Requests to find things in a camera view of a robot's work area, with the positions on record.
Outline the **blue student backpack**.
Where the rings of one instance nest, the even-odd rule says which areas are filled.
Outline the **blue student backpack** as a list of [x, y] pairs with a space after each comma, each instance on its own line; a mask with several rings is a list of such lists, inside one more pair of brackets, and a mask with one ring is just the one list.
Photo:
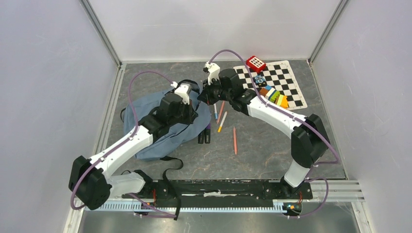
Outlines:
[[170, 161], [172, 151], [210, 123], [207, 105], [197, 99], [202, 91], [197, 82], [185, 79], [171, 86], [170, 90], [130, 100], [126, 107], [125, 133], [146, 129], [152, 137], [149, 145], [134, 153], [138, 159]]

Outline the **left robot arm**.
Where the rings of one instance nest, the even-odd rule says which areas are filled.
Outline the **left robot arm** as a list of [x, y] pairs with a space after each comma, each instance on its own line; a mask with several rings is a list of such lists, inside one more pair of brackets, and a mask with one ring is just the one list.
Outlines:
[[109, 198], [124, 194], [138, 194], [141, 198], [151, 195], [153, 185], [139, 173], [115, 176], [114, 172], [135, 154], [168, 140], [170, 129], [176, 124], [189, 126], [198, 116], [192, 103], [193, 97], [174, 90], [164, 95], [154, 107], [122, 139], [89, 159], [79, 156], [72, 165], [69, 189], [74, 210], [78, 198], [90, 210], [101, 207]]

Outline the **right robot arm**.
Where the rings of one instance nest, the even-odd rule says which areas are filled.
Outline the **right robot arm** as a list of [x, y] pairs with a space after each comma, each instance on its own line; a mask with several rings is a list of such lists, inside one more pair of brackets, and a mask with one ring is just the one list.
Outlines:
[[226, 101], [231, 107], [247, 116], [260, 119], [280, 130], [291, 139], [292, 163], [282, 177], [281, 193], [293, 198], [310, 169], [330, 145], [325, 127], [319, 116], [304, 116], [275, 105], [254, 90], [244, 88], [233, 68], [203, 69], [208, 74], [198, 100], [209, 105]]

